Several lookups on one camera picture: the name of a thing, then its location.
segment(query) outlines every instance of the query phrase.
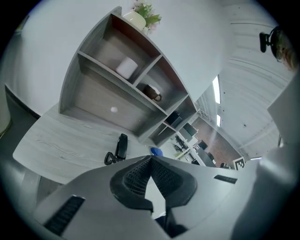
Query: wall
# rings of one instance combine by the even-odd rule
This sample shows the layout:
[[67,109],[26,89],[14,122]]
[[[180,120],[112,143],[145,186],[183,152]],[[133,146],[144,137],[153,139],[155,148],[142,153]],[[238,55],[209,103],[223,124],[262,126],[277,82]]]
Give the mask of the wall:
[[[22,37],[14,37],[1,77],[29,108],[42,115],[59,101],[70,61],[90,29],[132,0],[44,0],[31,12]],[[149,0],[162,22],[150,35],[173,64],[194,101],[205,91],[234,49],[230,24],[211,0]]]
[[192,125],[199,130],[196,137],[205,141],[208,145],[205,151],[210,152],[214,156],[218,167],[222,162],[231,162],[240,158],[240,155],[233,147],[203,119],[198,118]]

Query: white pot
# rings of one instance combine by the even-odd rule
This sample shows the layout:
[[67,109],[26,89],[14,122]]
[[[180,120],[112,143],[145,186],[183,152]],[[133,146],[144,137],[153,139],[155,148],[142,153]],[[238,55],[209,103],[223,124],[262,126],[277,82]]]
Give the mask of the white pot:
[[123,15],[123,17],[126,20],[130,21],[134,26],[136,26],[141,31],[146,26],[146,20],[133,10],[130,13]]
[[10,113],[6,101],[5,84],[0,81],[0,135],[6,130],[10,122]]

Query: floor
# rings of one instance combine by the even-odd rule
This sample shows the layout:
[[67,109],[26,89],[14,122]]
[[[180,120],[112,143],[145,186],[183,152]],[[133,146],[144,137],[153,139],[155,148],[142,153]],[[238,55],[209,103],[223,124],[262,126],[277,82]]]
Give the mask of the floor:
[[13,159],[15,148],[36,119],[9,95],[7,104],[12,124],[0,139],[0,179],[12,205],[32,213],[36,205],[60,184],[39,176]]

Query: white ceiling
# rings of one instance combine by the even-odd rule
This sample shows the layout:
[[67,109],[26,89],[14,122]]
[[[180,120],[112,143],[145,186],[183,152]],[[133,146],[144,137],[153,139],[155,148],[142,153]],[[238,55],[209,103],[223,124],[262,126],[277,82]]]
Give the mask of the white ceiling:
[[260,5],[250,0],[218,2],[231,23],[237,49],[219,74],[221,104],[215,102],[212,85],[197,104],[202,118],[214,127],[218,113],[218,132],[242,155],[254,158],[278,144],[279,132],[267,107],[293,73],[276,61],[270,49],[260,52],[259,33],[269,33],[277,25]]

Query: shelf unit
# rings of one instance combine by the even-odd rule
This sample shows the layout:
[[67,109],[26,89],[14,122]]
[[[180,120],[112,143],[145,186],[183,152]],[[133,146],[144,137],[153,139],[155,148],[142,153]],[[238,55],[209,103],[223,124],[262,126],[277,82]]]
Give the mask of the shelf unit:
[[[125,57],[138,65],[128,80],[115,71]],[[146,85],[160,91],[160,102],[143,93]],[[121,17],[121,7],[91,30],[70,63],[59,112],[63,114],[72,107],[130,131],[149,146],[161,146],[196,112],[168,59],[147,36]],[[173,128],[165,120],[175,110],[182,114],[183,121]]]

